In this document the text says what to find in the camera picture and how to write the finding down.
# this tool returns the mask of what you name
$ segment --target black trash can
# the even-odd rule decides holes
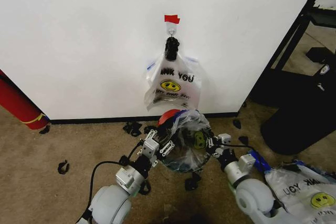
[[[336,130],[336,95],[333,74],[328,79],[298,83],[291,102],[261,126],[265,143],[276,153],[297,154]]]

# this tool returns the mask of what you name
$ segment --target red tape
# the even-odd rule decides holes
[[[177,17],[177,15],[164,15],[164,21],[178,24],[180,19]]]

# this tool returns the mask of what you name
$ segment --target blue plastic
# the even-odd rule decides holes
[[[266,162],[266,160],[259,153],[256,153],[253,150],[250,150],[248,153],[251,154],[256,159],[254,166],[257,168],[259,172],[263,173],[263,172],[267,172],[272,169],[272,167],[270,167],[270,165]]]

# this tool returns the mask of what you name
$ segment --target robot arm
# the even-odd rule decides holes
[[[238,160],[234,151],[224,145],[230,139],[230,135],[221,134],[208,140],[208,152],[220,162],[240,210],[258,224],[302,224],[283,208],[273,209],[275,199],[269,187],[257,179],[249,178],[248,174],[256,160],[250,154]]]
[[[88,209],[77,224],[88,224],[91,217],[98,224],[120,224],[131,210],[130,197],[145,194],[148,172],[158,164],[158,157],[164,158],[174,148],[169,141],[161,149],[154,140],[157,131],[151,130],[146,136],[138,159],[116,173],[117,185],[104,186],[96,193]]]
[[[98,224],[123,222],[131,209],[130,197],[143,190],[148,171],[157,165],[158,159],[163,159],[174,148],[174,143],[169,141],[160,149],[159,143],[154,140],[156,133],[151,130],[138,153],[138,159],[116,173],[118,185],[102,187],[96,193],[77,224],[88,224],[91,217]],[[271,190],[261,181],[249,178],[255,159],[247,154],[238,160],[234,151],[226,146],[230,139],[228,134],[209,138],[207,152],[220,162],[221,169],[227,174],[240,210],[257,224],[302,224],[283,208],[272,209],[274,197]]]

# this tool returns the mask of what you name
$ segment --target black debris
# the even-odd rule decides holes
[[[132,123],[127,122],[126,125],[123,127],[123,130],[126,131],[127,134],[130,134],[132,130]]]
[[[41,130],[39,133],[40,134],[46,134],[50,131],[50,125],[47,125],[43,130]]]
[[[198,182],[201,180],[201,176],[195,172],[192,173],[192,178],[187,178],[184,181],[184,188],[186,191],[195,190],[198,187]]]
[[[153,125],[148,125],[143,129],[143,133],[148,134],[151,130],[157,131],[158,128]]]
[[[241,141],[242,144],[248,145],[248,137],[247,136],[240,136],[239,141]]]
[[[69,171],[69,168],[70,168],[70,164],[68,163],[67,160],[64,160],[64,162],[61,162],[61,163],[58,164],[57,171],[58,171],[59,174],[64,175],[65,173],[67,173]]]
[[[195,190],[198,187],[197,181],[192,178],[187,178],[184,182],[184,188],[186,191]]]
[[[128,134],[131,134],[134,137],[137,137],[141,134],[140,127],[142,126],[141,123],[138,122],[127,122],[126,125],[123,127],[123,130],[126,131]]]
[[[233,125],[236,126],[236,128],[238,128],[238,129],[241,129],[241,128],[242,128],[242,127],[241,127],[242,125],[241,125],[239,119],[234,119],[234,120],[233,120]]]
[[[134,122],[132,123],[132,132],[131,135],[137,137],[141,134],[140,127],[142,126],[141,123]]]

